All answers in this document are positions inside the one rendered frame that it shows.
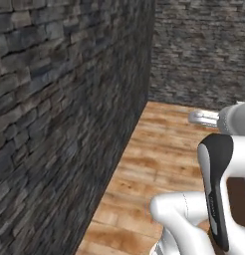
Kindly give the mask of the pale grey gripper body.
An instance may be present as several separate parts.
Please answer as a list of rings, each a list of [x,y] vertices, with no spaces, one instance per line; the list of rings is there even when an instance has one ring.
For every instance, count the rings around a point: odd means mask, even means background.
[[[195,110],[188,115],[188,121],[192,124],[203,125],[207,127],[217,127],[219,114],[217,112]]]

